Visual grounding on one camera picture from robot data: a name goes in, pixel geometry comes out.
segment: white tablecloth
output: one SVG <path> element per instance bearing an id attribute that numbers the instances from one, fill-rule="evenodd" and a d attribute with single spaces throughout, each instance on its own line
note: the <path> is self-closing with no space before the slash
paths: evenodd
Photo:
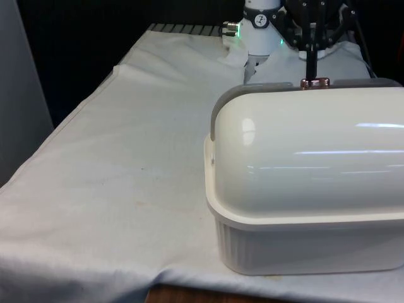
<path id="1" fill-rule="evenodd" d="M 0 191 L 0 302 L 141 302 L 156 283 L 401 302 L 404 270 L 242 276 L 219 260 L 203 140 L 243 68 L 213 37 L 147 32 Z"/>

